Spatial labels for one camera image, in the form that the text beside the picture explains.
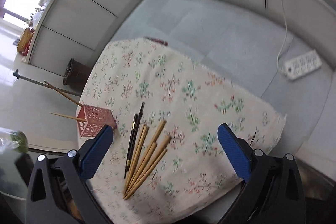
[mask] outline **floor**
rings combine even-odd
[[[13,72],[18,69],[22,76],[67,89],[62,85],[63,77],[22,63],[22,56],[12,44],[14,40],[0,30],[0,127],[21,130],[28,137],[34,134],[77,142],[76,123],[50,114],[73,115],[77,106],[54,90],[15,78]]]
[[[322,68],[294,82],[277,73],[276,58],[285,35],[283,27],[243,8],[215,0],[144,0],[112,40],[155,37],[230,78],[287,115],[278,145],[271,155],[295,153],[313,132],[327,100],[333,71]],[[280,59],[311,50],[289,33]],[[239,193],[236,187],[199,211],[216,223]]]

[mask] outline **metal rod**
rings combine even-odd
[[[41,86],[44,86],[46,88],[49,88],[49,89],[53,89],[52,87],[48,86],[47,84],[44,84],[44,83],[41,83],[41,82],[38,82],[38,81],[35,81],[35,80],[32,80],[32,79],[29,79],[27,77],[24,77],[22,75],[19,75],[19,70],[17,69],[15,72],[13,72],[13,76],[17,77],[18,79],[23,79],[23,80],[26,80],[30,83],[34,83],[34,84],[37,84],[37,85],[41,85]],[[75,96],[79,96],[81,97],[81,94],[79,93],[76,93],[76,92],[72,92],[72,91],[68,91],[68,90],[63,90],[63,89],[59,89],[60,91],[64,92],[64,93],[68,93],[68,94],[71,94],[71,95],[75,95]]]

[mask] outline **chopstick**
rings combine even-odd
[[[77,121],[81,121],[81,122],[86,122],[86,119],[83,118],[78,118],[78,117],[74,117],[74,116],[69,116],[69,115],[64,115],[64,114],[59,114],[59,113],[53,113],[50,112],[50,114],[54,114],[57,116],[61,116],[61,117],[65,117],[65,118],[69,118],[69,119],[73,119],[73,120],[77,120]]]
[[[144,170],[144,167],[145,167],[146,164],[148,163],[149,158],[148,158],[148,160],[147,160],[146,157],[147,157],[147,155],[149,154],[150,149],[151,149],[153,143],[155,143],[155,142],[157,141],[158,137],[160,136],[160,133],[162,132],[162,130],[163,130],[163,128],[164,128],[166,122],[167,122],[166,120],[162,120],[162,121],[160,122],[159,126],[157,127],[157,130],[156,130],[154,136],[152,137],[152,139],[151,139],[149,145],[147,146],[147,149],[146,149],[145,153],[144,153],[143,156],[142,156],[142,159],[141,159],[141,161],[140,161],[140,165],[139,165],[139,167],[137,167],[136,171],[134,172],[135,175],[134,175],[134,176],[132,177],[132,179],[131,179],[130,186],[133,186],[133,185],[134,185],[134,183],[136,182],[136,180],[139,178],[139,176],[141,175],[142,171]]]
[[[156,165],[160,162],[160,160],[163,158],[165,153],[167,152],[167,149],[164,149],[159,157],[155,160],[155,162],[150,166],[150,168],[147,170],[147,172],[144,174],[144,176],[141,177],[140,181],[133,186],[133,188],[129,191],[129,193],[124,197],[125,200],[128,200],[130,196],[132,196],[137,189],[142,185],[142,183],[146,180],[146,178],[150,175],[150,173],[154,170]]]
[[[147,127],[145,124],[142,126],[142,129],[141,129],[141,135],[140,135],[140,138],[138,139],[138,142],[136,144],[136,149],[135,149],[135,153],[133,154],[132,156],[132,160],[131,160],[131,166],[130,166],[130,170],[129,172],[127,173],[127,179],[126,179],[126,183],[125,183],[125,188],[124,188],[124,192],[126,193],[126,190],[128,188],[128,185],[130,183],[130,180],[133,176],[133,173],[135,171],[135,167],[137,166],[138,164],[138,160],[139,160],[139,157],[140,157],[140,152],[141,152],[141,148],[143,146],[143,143],[145,141],[145,138],[147,136],[147,133],[148,133],[148,130],[149,130],[149,127]]]
[[[161,143],[161,145],[159,146],[158,150],[157,150],[157,153],[154,155],[153,159],[148,163],[147,166],[145,166],[145,168],[143,169],[143,171],[141,172],[141,174],[139,175],[138,179],[128,187],[128,190],[126,192],[126,194],[128,194],[130,191],[131,191],[131,188],[134,186],[134,185],[137,185],[137,183],[139,181],[141,181],[142,177],[147,173],[147,171],[151,168],[151,166],[155,163],[155,161],[160,157],[161,153],[163,150],[166,149],[167,145],[169,144],[171,140],[171,136],[169,135],[166,135],[164,141]]]
[[[140,175],[142,174],[143,170],[146,168],[146,164],[149,162],[151,156],[154,153],[155,148],[157,147],[157,143],[152,143],[151,147],[149,148],[148,154],[146,155],[146,157],[144,158],[144,161],[141,163],[140,168],[136,174],[135,177],[132,178],[131,183],[129,184],[125,195],[127,195],[130,191],[130,189],[134,186],[134,184],[137,182],[137,179],[140,177]]]
[[[72,99],[69,95],[66,93],[60,91],[58,88],[54,87],[52,84],[48,83],[47,81],[44,81],[48,86],[50,86],[53,90],[56,90],[59,94],[63,95],[65,98],[69,99],[70,101],[74,102],[76,105],[79,105],[80,107],[83,107],[83,105],[80,102],[77,102],[76,100]]]

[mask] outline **pink basket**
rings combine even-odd
[[[111,110],[106,108],[83,105],[77,117],[86,119],[86,122],[77,121],[81,137],[95,137],[105,124],[113,129],[117,127]]]

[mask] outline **table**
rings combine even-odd
[[[227,123],[252,148],[268,153],[285,118],[260,98],[202,64],[145,38],[110,42],[83,90],[82,103],[110,108],[114,141],[90,180],[95,198],[116,224],[170,223],[225,195],[240,182],[217,140]],[[124,169],[135,113],[145,102],[142,124],[167,120],[168,152],[143,185],[123,200]],[[87,137],[78,138],[81,146]]]

